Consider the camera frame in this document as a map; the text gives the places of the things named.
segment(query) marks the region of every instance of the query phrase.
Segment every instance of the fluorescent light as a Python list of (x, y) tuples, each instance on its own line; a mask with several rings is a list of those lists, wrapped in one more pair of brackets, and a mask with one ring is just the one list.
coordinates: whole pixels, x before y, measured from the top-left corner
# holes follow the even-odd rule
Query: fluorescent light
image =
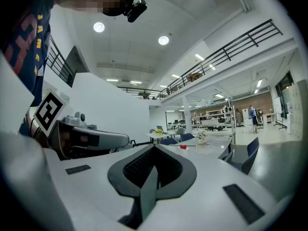
[(261, 82), (262, 82), (262, 80), (258, 81), (257, 87), (261, 86)]
[(97, 22), (94, 24), (93, 29), (95, 32), (101, 33), (105, 30), (105, 26), (101, 22)]
[(198, 57), (201, 61), (204, 60), (204, 58), (201, 55), (199, 55), (199, 54), (196, 54), (195, 56)]
[(161, 36), (158, 39), (158, 43), (160, 43), (161, 45), (166, 45), (169, 43), (169, 38), (167, 36)]

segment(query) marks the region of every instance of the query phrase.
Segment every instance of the laptop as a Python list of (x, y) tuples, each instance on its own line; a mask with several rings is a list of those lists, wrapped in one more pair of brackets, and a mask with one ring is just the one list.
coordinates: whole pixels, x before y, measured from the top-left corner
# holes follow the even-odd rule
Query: laptop
[(163, 130), (163, 127), (162, 127), (162, 126), (156, 126), (156, 127), (157, 127), (157, 129), (162, 130), (163, 134), (168, 134), (168, 133), (164, 133), (164, 130)]

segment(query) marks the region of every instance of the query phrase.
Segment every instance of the black metal railing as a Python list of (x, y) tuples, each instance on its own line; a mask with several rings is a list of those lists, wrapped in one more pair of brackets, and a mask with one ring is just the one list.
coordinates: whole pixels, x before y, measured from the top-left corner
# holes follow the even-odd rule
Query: black metal railing
[(76, 75), (76, 71), (74, 72), (66, 63), (64, 57), (61, 55), (58, 47), (53, 41), (51, 37), (51, 48), (50, 53), (46, 62), (46, 65), (50, 67), (57, 76), (59, 76), (66, 84), (70, 87), (73, 86), (73, 81)]
[(162, 90), (162, 97), (168, 96), (186, 85), (204, 76), (208, 71), (213, 71), (215, 67), (251, 47), (259, 47), (263, 41), (282, 32), (275, 26), (273, 20), (268, 20), (253, 29), (240, 35), (230, 43), (215, 51), (197, 65), (186, 71), (178, 79), (173, 81), (167, 88)]
[(164, 98), (163, 94), (159, 90), (150, 90), (142, 88), (130, 88), (130, 87), (118, 87), (132, 96), (138, 99), (152, 99), (152, 100), (162, 100)]

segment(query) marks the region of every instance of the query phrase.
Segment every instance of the white column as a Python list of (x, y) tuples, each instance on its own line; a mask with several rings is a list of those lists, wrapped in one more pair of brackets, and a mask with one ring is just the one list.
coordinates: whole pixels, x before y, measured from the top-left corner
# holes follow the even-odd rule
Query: white column
[(184, 105), (186, 133), (191, 133), (193, 130), (192, 130), (191, 112), (189, 110), (189, 103), (188, 103), (186, 96), (182, 97), (182, 100), (183, 100), (183, 105)]

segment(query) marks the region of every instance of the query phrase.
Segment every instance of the person in blue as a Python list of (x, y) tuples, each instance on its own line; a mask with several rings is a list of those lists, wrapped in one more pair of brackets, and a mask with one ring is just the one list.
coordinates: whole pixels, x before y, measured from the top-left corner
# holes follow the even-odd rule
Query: person in blue
[[(42, 100), (43, 78), (52, 32), (49, 21), (53, 6), (58, 4), (78, 11), (113, 16), (132, 2), (133, 0), (14, 0), (15, 5), (12, 7), (17, 9), (12, 8), (2, 15), (7, 22), (3, 22), (3, 30), (7, 33), (1, 34), (0, 46), (13, 71), (34, 95), (31, 106), (38, 106)], [(36, 128), (33, 126), (30, 131), (30, 123), (27, 113), (19, 132), (33, 137)]]
[(257, 131), (257, 117), (256, 117), (256, 112), (255, 112), (255, 109), (253, 108), (253, 106), (249, 106), (249, 109), (250, 109), (250, 117), (252, 119), (252, 123), (254, 125), (254, 133), (258, 133)]

